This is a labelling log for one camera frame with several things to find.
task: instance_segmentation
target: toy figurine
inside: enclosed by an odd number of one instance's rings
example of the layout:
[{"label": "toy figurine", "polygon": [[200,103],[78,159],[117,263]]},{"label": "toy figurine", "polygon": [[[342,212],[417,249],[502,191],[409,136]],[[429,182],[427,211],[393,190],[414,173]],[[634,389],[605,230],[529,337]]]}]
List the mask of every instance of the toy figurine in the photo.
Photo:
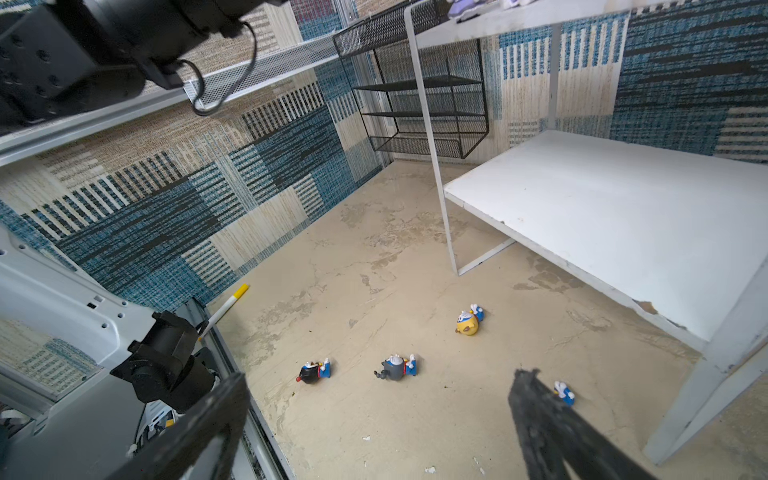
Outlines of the toy figurine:
[{"label": "toy figurine", "polygon": [[331,378],[331,362],[326,361],[320,363],[307,362],[305,366],[301,367],[299,376],[296,377],[296,381],[304,381],[304,383],[315,383],[319,379]]},{"label": "toy figurine", "polygon": [[485,318],[485,311],[477,303],[469,306],[470,312],[462,312],[456,320],[456,333],[475,335],[480,328],[480,322]]},{"label": "toy figurine", "polygon": [[408,362],[403,362],[400,355],[393,353],[392,356],[382,362],[382,365],[384,368],[381,373],[373,372],[373,375],[380,379],[400,380],[406,374],[416,376],[416,356],[413,354]]},{"label": "toy figurine", "polygon": [[576,395],[571,391],[571,389],[568,388],[567,385],[565,385],[565,382],[555,382],[554,383],[554,392],[558,394],[558,396],[563,399],[563,402],[565,402],[566,405],[573,406],[576,402]]}]

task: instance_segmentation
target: patterned wall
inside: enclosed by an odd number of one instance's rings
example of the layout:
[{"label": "patterned wall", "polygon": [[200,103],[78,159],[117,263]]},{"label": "patterned wall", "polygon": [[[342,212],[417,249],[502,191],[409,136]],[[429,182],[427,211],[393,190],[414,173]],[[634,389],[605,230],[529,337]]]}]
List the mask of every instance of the patterned wall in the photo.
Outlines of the patterned wall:
[{"label": "patterned wall", "polygon": [[[330,0],[247,19],[261,54],[340,26]],[[252,45],[213,38],[187,57],[212,71]],[[0,221],[131,301],[210,302],[381,170],[350,95],[330,62],[213,117],[183,103],[8,165]]]},{"label": "patterned wall", "polygon": [[[558,129],[768,163],[767,38],[768,3],[752,0],[667,2],[567,22]],[[482,163],[544,128],[550,47],[550,27],[483,39],[491,132],[466,160],[442,161]]]}]

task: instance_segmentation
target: white shelf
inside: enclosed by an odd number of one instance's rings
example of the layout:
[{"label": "white shelf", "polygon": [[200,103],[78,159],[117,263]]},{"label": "white shelf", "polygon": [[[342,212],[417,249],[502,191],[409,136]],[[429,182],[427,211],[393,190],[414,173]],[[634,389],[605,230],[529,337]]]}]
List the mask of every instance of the white shelf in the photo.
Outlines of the white shelf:
[{"label": "white shelf", "polygon": [[494,2],[478,17],[461,23],[457,23],[457,19],[449,20],[418,34],[416,44],[419,48],[434,47],[657,3],[658,0],[538,0],[525,7],[502,10],[501,2]]},{"label": "white shelf", "polygon": [[701,350],[768,256],[766,185],[760,165],[546,131],[444,191]]}]

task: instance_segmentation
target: concrete floor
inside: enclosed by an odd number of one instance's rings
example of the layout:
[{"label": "concrete floor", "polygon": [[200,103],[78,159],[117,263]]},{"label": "concrete floor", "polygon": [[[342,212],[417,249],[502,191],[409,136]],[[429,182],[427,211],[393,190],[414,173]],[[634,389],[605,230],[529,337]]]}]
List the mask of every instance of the concrete floor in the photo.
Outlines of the concrete floor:
[{"label": "concrete floor", "polygon": [[[461,265],[504,238],[449,214]],[[430,164],[390,165],[242,282],[219,327],[298,478],[526,478],[507,405],[520,367],[567,382],[576,410],[658,478],[768,475],[763,381],[651,465],[641,449],[697,354],[520,245],[456,277]],[[470,303],[487,313],[466,337],[455,318]],[[415,353],[419,375],[377,379],[391,353]],[[296,383],[326,357],[331,379]]]}]

